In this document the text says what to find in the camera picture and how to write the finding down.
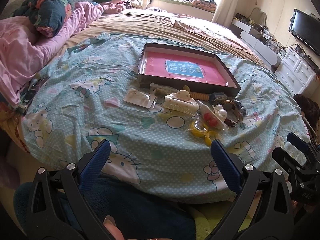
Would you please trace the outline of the person's left hand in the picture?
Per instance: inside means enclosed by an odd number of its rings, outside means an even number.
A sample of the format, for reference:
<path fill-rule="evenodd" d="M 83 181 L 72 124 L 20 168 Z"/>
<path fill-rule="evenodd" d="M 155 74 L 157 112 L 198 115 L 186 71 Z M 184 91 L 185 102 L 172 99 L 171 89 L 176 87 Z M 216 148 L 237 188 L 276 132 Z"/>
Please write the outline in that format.
<path fill-rule="evenodd" d="M 111 216 L 105 217 L 103 225 L 116 240 L 124 240 L 123 234 L 116 227 L 116 223 Z"/>

